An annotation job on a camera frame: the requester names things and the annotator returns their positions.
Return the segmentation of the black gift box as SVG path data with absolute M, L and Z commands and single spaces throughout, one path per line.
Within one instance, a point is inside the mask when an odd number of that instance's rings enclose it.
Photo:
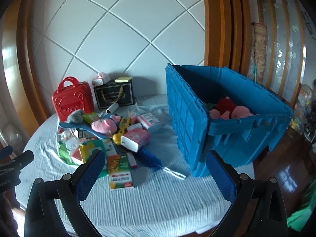
M 129 82 L 115 82 L 110 80 L 107 84 L 93 87 L 98 108 L 107 109 L 114 103 L 119 106 L 135 104 L 132 80 Z

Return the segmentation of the pink floral tissue pack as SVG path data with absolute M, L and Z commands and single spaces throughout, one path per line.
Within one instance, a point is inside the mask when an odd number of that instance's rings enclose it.
M 121 145 L 132 152 L 138 152 L 151 139 L 151 134 L 141 128 L 135 128 L 121 137 Z

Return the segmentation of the yellow sticky note pad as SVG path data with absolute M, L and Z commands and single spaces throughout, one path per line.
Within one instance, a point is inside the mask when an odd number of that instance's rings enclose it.
M 132 76 L 120 76 L 119 78 L 115 79 L 115 82 L 130 82 L 133 80 Z

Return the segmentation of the rolled patterned rug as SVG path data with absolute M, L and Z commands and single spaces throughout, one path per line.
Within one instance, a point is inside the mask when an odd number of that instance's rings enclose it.
M 267 26 L 261 23 L 252 23 L 251 29 L 251 53 L 247 77 L 262 84 L 266 68 Z

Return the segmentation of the lint roller refill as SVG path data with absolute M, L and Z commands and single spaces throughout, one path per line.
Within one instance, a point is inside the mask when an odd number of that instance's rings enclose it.
M 109 106 L 109 108 L 106 109 L 106 113 L 107 114 L 115 113 L 118 108 L 119 108 L 119 104 L 113 103 L 111 106 Z

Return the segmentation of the green cloth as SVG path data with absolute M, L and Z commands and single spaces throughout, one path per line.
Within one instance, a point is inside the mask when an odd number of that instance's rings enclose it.
M 81 142 L 74 150 L 69 150 L 65 144 L 58 145 L 59 158 L 68 165 L 82 165 L 86 163 L 92 153 L 96 150 L 101 150 L 105 154 L 105 164 L 98 178 L 105 177 L 108 174 L 107 157 L 111 151 L 116 155 L 116 149 L 113 143 L 109 140 L 90 139 Z

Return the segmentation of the blue plastic storage crate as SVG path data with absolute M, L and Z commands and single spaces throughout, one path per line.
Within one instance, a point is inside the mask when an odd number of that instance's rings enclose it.
M 206 154 L 211 150 L 233 167 L 250 164 L 264 149 L 273 150 L 293 115 L 277 96 L 227 67 L 168 64 L 166 91 L 177 144 L 194 177 L 209 174 Z M 251 115 L 211 118 L 207 104 L 226 97 Z

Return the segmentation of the pig plush red dress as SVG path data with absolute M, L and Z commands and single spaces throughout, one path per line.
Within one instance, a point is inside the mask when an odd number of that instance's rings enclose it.
M 212 119 L 240 119 L 253 116 L 250 110 L 242 105 L 236 105 L 228 96 L 222 98 L 209 111 Z

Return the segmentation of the green orange medicine box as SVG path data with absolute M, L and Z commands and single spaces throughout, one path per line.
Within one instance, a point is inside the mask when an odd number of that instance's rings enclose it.
M 109 156 L 107 162 L 111 190 L 134 187 L 127 155 Z

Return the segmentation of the red bear suitcase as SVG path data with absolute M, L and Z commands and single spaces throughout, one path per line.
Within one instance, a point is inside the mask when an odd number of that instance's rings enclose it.
M 51 97 L 55 112 L 61 122 L 76 110 L 94 111 L 93 95 L 88 82 L 80 82 L 72 76 L 63 79 Z

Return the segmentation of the small white red box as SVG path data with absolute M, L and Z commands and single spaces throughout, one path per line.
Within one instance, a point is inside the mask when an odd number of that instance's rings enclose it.
M 133 153 L 127 152 L 126 154 L 127 154 L 127 158 L 128 158 L 129 164 L 130 164 L 130 168 L 137 168 L 138 165 L 137 165 L 137 162 L 135 160 Z

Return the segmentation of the grey plush toy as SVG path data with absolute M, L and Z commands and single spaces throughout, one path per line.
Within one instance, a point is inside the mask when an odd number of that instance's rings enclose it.
M 84 114 L 84 110 L 75 110 L 70 115 L 68 115 L 67 122 L 72 124 L 82 124 Z

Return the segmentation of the green wet wipes pack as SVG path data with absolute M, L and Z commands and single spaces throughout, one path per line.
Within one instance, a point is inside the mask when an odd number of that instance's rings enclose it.
M 100 120 L 100 117 L 97 113 L 91 112 L 86 113 L 82 115 L 83 121 L 89 125 L 91 125 L 93 122 Z

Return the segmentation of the white tissue pack on box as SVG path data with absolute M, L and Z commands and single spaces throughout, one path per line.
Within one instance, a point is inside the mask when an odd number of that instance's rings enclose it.
M 98 76 L 92 80 L 93 86 L 102 86 L 107 84 L 111 80 L 110 76 L 106 73 L 100 72 Z

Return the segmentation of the pink pig plush blue shirt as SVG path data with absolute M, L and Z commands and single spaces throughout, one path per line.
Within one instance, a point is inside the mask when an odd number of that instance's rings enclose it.
M 104 134 L 113 135 L 118 130 L 118 124 L 120 123 L 121 116 L 109 113 L 102 119 L 99 119 L 91 124 L 92 130 Z

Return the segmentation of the white pink tissue pack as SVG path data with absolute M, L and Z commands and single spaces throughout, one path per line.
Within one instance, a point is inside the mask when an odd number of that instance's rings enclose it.
M 162 122 L 160 122 L 152 113 L 139 115 L 137 120 L 142 124 L 143 129 L 151 134 L 162 128 Z

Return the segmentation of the blue bottle brush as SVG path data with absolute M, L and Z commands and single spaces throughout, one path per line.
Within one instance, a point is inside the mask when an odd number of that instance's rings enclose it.
M 163 166 L 161 160 L 156 157 L 153 153 L 149 152 L 147 149 L 145 149 L 144 147 L 142 147 L 138 152 L 136 152 L 135 157 L 138 161 L 140 161 L 140 163 L 142 163 L 144 166 L 151 168 L 151 170 L 153 172 L 156 172 L 158 170 L 163 170 L 164 172 L 171 174 L 172 176 L 181 179 L 181 180 L 185 180 L 186 176 L 170 170 L 168 167 Z

